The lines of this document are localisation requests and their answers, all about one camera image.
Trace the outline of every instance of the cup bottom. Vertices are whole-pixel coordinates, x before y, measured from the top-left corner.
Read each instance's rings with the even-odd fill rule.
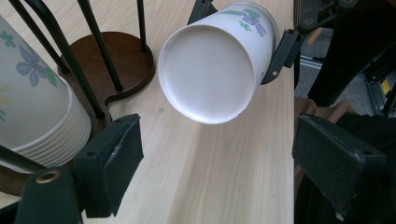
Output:
[[[235,37],[214,26],[192,25],[172,35],[161,52],[158,71],[172,106],[207,124],[237,117],[256,89],[247,51]]]

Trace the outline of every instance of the wooden table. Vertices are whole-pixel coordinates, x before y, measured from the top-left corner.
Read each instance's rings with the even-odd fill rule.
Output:
[[[69,43],[90,33],[76,1],[45,2]],[[186,25],[194,2],[145,1],[148,45],[155,61],[166,38]],[[230,2],[215,0],[214,6],[221,9]],[[280,34],[292,28],[291,0],[252,2],[269,10]],[[102,31],[139,34],[135,1],[91,3]],[[56,71],[8,1],[1,1],[0,13]],[[221,125],[200,124],[176,112],[157,76],[134,96],[112,103],[113,119],[141,116],[145,158],[118,215],[85,223],[292,223],[292,71],[284,68],[277,80],[258,89],[242,116]],[[0,194],[0,206],[17,200]]]

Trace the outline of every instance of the black metal rod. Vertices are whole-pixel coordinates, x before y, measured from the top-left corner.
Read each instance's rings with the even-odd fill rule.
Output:
[[[296,89],[298,81],[300,79],[300,62],[301,62],[301,50],[298,51],[297,56],[294,60],[294,89]]]
[[[144,8],[143,0],[136,0],[136,3],[137,3],[137,15],[139,18],[141,51],[146,52],[148,50],[148,44],[146,40],[145,8]]]
[[[79,86],[82,88],[85,96],[88,99],[96,117],[102,119],[105,117],[105,113],[99,106],[99,103],[92,91],[90,84],[85,78],[84,73],[78,63],[78,60],[71,50],[69,44],[67,43],[66,37],[64,37],[64,33],[62,32],[61,27],[56,21],[55,17],[52,15],[47,6],[43,3],[42,0],[25,0],[25,2],[33,9],[33,11],[38,15],[40,20],[43,21],[44,25],[49,30],[52,38],[54,39],[56,45],[61,51],[62,55],[66,59],[67,63],[70,66],[70,70],[75,75]]]
[[[28,158],[23,157],[22,155],[1,145],[0,145],[0,160],[8,164],[11,164],[13,166],[17,166],[22,170],[29,171],[32,173],[46,169],[45,166],[35,161],[29,160]]]
[[[117,91],[122,90],[122,85],[120,84],[119,77],[117,76],[116,68],[114,67],[114,63],[111,60],[110,54],[105,45],[105,41],[103,40],[102,34],[99,30],[99,26],[96,22],[96,19],[93,15],[92,8],[89,0],[78,0],[79,7],[85,17],[85,20],[88,23],[88,26],[91,29],[91,33],[93,39],[98,46],[100,53],[102,54],[103,60],[105,61],[105,65],[108,73],[111,76],[111,80],[113,81],[114,87]]]
[[[20,14],[20,16],[22,17],[24,22],[27,24],[27,26],[30,28],[30,30],[33,32],[33,34],[35,34],[38,41],[40,41],[41,45],[43,45],[44,49],[47,51],[49,56],[52,58],[53,61],[55,61],[55,63],[61,69],[62,73],[63,74],[70,73],[70,69],[61,60],[61,57],[59,57],[58,53],[52,47],[52,45],[50,44],[48,39],[43,35],[40,28],[38,28],[38,26],[35,23],[35,21],[33,20],[33,18],[29,15],[29,13],[23,7],[21,1],[20,0],[9,0],[9,3],[15,8],[15,10],[18,12],[18,14]]]

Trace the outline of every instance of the white paper cup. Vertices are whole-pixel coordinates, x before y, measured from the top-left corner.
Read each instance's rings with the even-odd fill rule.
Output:
[[[261,85],[277,41],[276,23],[263,7],[232,3],[165,42],[158,61],[163,92],[190,119],[234,119]]]
[[[0,145],[22,149],[56,132],[72,92],[0,17]]]

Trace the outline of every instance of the bolt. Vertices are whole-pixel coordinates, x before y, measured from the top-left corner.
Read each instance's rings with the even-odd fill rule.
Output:
[[[314,19],[312,17],[308,17],[304,20],[305,25],[312,25],[314,23]]]

